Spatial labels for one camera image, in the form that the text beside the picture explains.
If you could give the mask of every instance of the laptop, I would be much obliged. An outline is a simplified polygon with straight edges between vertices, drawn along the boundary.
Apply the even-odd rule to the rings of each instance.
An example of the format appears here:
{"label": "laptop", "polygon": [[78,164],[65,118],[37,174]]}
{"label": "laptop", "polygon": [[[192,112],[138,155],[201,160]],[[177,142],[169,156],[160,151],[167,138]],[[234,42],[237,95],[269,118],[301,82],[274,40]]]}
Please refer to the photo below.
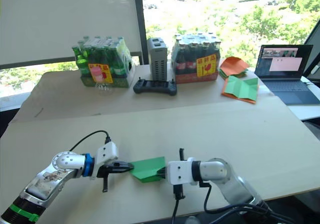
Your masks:
{"label": "laptop", "polygon": [[255,74],[287,105],[320,104],[301,76],[313,45],[262,45]]}

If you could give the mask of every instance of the black gamepad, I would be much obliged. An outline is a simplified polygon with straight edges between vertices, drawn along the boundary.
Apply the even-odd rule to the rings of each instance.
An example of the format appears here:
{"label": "black gamepad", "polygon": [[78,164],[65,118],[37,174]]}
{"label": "black gamepad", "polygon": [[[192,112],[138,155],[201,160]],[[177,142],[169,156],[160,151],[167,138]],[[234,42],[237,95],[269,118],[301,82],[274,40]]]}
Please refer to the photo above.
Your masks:
{"label": "black gamepad", "polygon": [[154,80],[145,80],[139,77],[139,80],[133,87],[133,91],[137,94],[142,92],[157,92],[157,93],[166,93],[169,95],[177,94],[177,84],[172,79],[171,81],[154,81]]}

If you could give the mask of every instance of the beige tabletop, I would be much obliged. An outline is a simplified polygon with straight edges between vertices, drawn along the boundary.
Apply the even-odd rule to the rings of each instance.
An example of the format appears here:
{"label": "beige tabletop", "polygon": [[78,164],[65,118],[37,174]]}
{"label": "beige tabletop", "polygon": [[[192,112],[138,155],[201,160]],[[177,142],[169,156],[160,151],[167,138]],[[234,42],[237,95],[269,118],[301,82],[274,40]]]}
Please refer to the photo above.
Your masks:
{"label": "beige tabletop", "polygon": [[[177,95],[159,93],[136,94],[133,85],[141,78],[151,79],[149,65],[137,66],[130,88],[115,88],[109,96],[100,96],[93,87],[86,87],[80,80],[79,71],[48,72],[40,79],[30,96],[22,104],[13,122],[60,119],[103,114],[114,114],[141,110],[165,109],[198,104],[234,102],[222,96],[224,80],[179,84]],[[254,78],[250,71],[244,79]],[[259,80],[257,101],[273,96]]]}
{"label": "beige tabletop", "polygon": [[[223,158],[263,199],[320,187],[319,140],[277,96],[270,96],[258,98],[255,105],[232,100],[13,123],[0,140],[0,213],[54,155],[98,129],[109,132],[123,161],[160,156],[166,162],[178,160],[179,148],[185,158]],[[93,155],[103,144],[104,136],[97,134],[75,152]],[[107,193],[102,193],[101,179],[68,181],[37,223],[143,223],[172,215],[173,186],[166,180],[141,183],[129,173],[110,174],[108,180]],[[206,188],[183,187],[186,198],[178,215],[203,211]],[[225,205],[214,185],[208,208]]]}

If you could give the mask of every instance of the green origami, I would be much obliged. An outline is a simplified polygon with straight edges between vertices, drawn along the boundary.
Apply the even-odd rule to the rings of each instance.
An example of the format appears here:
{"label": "green origami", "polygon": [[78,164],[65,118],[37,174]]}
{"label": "green origami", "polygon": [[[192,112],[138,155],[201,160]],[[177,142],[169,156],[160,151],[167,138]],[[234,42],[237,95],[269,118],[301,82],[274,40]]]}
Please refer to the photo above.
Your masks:
{"label": "green origami", "polygon": [[[248,69],[245,69],[241,73],[236,74],[236,75],[232,75],[232,76],[236,76],[238,78],[241,78],[241,77],[244,77],[247,75],[247,73],[246,73],[247,71],[248,71]],[[228,78],[228,75],[226,75],[226,73],[222,69],[219,69],[219,73],[220,73],[221,77],[223,77],[224,79]]]}
{"label": "green origami", "polygon": [[229,76],[224,92],[233,94],[238,98],[246,98],[256,101],[258,92],[258,78],[240,80],[235,76]]}
{"label": "green origami", "polygon": [[158,157],[131,162],[134,169],[130,173],[142,183],[161,180],[162,178],[157,175],[157,171],[166,166],[164,159],[164,157]]}

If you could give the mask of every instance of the black cable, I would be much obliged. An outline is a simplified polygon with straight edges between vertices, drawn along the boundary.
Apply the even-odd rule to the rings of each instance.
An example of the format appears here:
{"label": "black cable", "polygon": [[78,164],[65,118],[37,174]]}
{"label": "black cable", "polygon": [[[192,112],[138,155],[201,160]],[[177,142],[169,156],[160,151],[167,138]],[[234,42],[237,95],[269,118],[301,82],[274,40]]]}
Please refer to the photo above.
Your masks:
{"label": "black cable", "polygon": [[[209,183],[205,183],[205,187],[209,188],[208,192],[206,194],[206,197],[205,197],[204,205],[203,205],[203,207],[205,209],[204,211],[206,213],[217,214],[217,213],[221,213],[221,212],[224,212],[224,211],[227,211],[227,210],[230,210],[230,209],[234,208],[233,210],[230,210],[229,212],[227,212],[224,215],[222,215],[222,216],[224,216],[223,218],[226,218],[227,216],[229,216],[229,215],[231,215],[233,213],[239,212],[239,211],[255,212],[255,213],[259,213],[261,215],[267,214],[269,212],[268,209],[265,209],[265,208],[262,208],[262,207],[259,207],[259,206],[256,206],[256,205],[248,204],[248,203],[239,203],[239,204],[227,205],[225,207],[222,207],[222,208],[219,208],[219,209],[216,209],[216,210],[208,210],[207,209],[207,202],[208,202],[208,199],[209,199],[209,196],[210,196],[210,193],[211,193],[211,187],[212,186]],[[284,220],[285,223],[290,223],[291,224],[291,223],[295,222],[290,217],[287,217],[287,216],[284,216],[284,215],[280,215],[280,214],[277,214],[277,213],[272,212],[272,211],[270,212],[270,217]]]}
{"label": "black cable", "polygon": [[82,139],[81,139],[80,141],[78,141],[78,143],[75,144],[69,151],[73,151],[73,150],[74,150],[81,142],[83,142],[85,139],[87,139],[88,137],[90,137],[90,136],[92,136],[92,135],[94,135],[94,134],[96,134],[96,133],[99,133],[99,132],[103,132],[103,133],[106,134],[106,139],[105,139],[105,142],[104,142],[105,144],[107,144],[108,142],[111,141],[108,132],[106,132],[105,130],[97,130],[97,131],[94,131],[94,132],[90,133],[89,135],[85,136],[84,138],[82,138]]}
{"label": "black cable", "polygon": [[225,218],[227,218],[228,216],[234,214],[234,213],[237,213],[237,212],[240,212],[240,211],[248,211],[246,208],[241,208],[241,207],[238,207],[238,208],[235,208],[233,210],[229,210],[228,212],[226,212],[225,214],[223,214],[222,216],[220,216],[219,218],[217,218],[216,220],[210,222],[209,224],[217,224],[221,221],[223,221]]}
{"label": "black cable", "polygon": [[[232,215],[234,213],[237,213],[237,212],[241,212],[241,211],[248,211],[248,208],[238,207],[238,208],[235,208],[233,210],[229,210],[228,212],[226,212],[225,214],[223,214],[222,216],[220,216],[216,220],[210,222],[209,224],[218,224],[221,221],[223,221],[225,218],[227,218],[228,216],[230,216],[230,215]],[[258,214],[261,214],[261,215],[264,214],[264,212],[257,211],[257,210],[252,210],[252,209],[250,210],[250,212],[255,212],[255,213],[258,213]],[[271,214],[270,217],[280,221],[281,223],[283,222],[283,223],[287,223],[287,224],[295,224],[294,221],[288,221],[286,219],[283,219],[283,218],[277,216],[277,214]]]}
{"label": "black cable", "polygon": [[175,220],[176,220],[176,217],[175,217],[175,215],[176,215],[176,211],[178,210],[178,205],[179,205],[179,200],[176,200],[175,201],[176,202],[176,204],[175,204],[175,206],[174,206],[174,212],[173,212],[173,214],[172,214],[172,217],[171,217],[171,224],[175,224],[174,222],[175,222]]}

